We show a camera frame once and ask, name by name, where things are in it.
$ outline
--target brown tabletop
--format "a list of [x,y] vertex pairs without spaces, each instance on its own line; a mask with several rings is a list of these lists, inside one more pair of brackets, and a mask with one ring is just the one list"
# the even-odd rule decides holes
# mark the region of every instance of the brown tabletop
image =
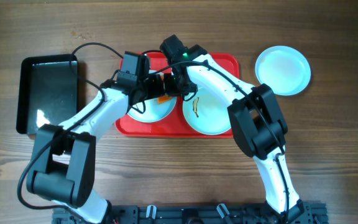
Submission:
[[[29,210],[16,198],[34,143],[15,130],[22,60],[86,42],[121,53],[157,49],[172,34],[187,46],[233,54],[241,78],[255,85],[255,61],[264,49],[288,45],[304,54],[311,85],[277,97],[289,127],[292,182],[303,200],[327,204],[331,223],[358,223],[358,1],[24,2],[0,4],[0,223],[51,219],[51,211]],[[119,66],[100,47],[77,57],[95,83]],[[85,92],[86,102],[96,94],[88,86]],[[94,187],[115,205],[265,200],[255,162],[232,139],[126,138],[114,127],[97,145]],[[32,203],[49,203],[24,192]]]

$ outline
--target orange object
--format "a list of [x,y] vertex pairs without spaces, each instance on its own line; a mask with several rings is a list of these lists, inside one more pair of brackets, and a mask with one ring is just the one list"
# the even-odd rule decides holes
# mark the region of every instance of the orange object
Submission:
[[168,100],[171,100],[172,96],[167,96],[167,95],[163,95],[157,98],[157,103],[158,104],[163,104],[165,102],[167,102]]

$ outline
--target black container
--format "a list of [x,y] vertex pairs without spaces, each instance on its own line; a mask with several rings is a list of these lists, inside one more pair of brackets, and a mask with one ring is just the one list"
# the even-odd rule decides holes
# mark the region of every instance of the black container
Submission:
[[[78,79],[68,65],[70,54],[23,60],[16,130],[34,134],[43,124],[59,124],[78,112]],[[75,73],[78,62],[71,62]]]

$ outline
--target plate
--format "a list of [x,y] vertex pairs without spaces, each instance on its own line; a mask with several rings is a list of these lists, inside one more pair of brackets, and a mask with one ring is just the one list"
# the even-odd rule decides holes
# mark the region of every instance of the plate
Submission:
[[199,88],[194,98],[183,102],[183,115],[202,134],[222,134],[231,128],[227,106],[205,88]]
[[287,46],[264,50],[256,60],[258,81],[266,83],[275,94],[295,95],[304,90],[311,79],[310,65],[299,51]]

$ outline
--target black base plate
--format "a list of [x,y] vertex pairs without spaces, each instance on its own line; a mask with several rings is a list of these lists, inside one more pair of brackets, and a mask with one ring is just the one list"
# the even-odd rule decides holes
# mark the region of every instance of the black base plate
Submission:
[[[294,220],[293,224],[328,224],[326,204],[303,202],[305,212]],[[196,210],[205,224],[222,224],[216,207],[157,207],[155,219],[146,219],[145,207],[112,206],[119,224],[185,224],[184,211]],[[243,206],[227,206],[233,224],[265,224],[277,223],[277,218],[265,203]],[[85,224],[64,209],[53,211],[52,224]]]

